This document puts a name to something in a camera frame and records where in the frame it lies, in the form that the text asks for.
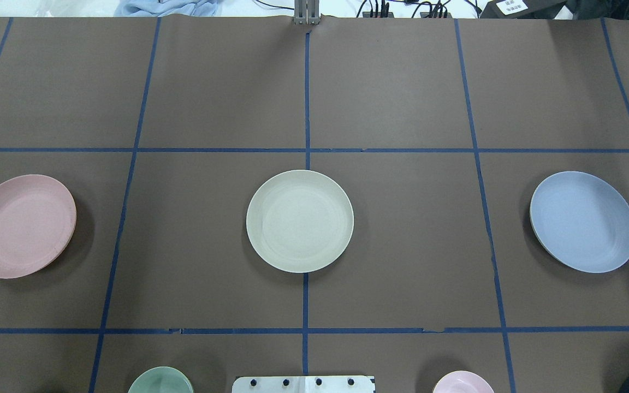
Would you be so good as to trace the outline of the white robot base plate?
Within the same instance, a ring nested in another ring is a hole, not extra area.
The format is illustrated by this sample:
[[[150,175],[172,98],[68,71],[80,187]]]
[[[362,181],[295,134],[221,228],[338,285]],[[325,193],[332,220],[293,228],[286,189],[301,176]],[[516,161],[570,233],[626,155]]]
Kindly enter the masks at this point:
[[[362,375],[245,376],[235,379],[232,392],[375,392],[375,378]]]

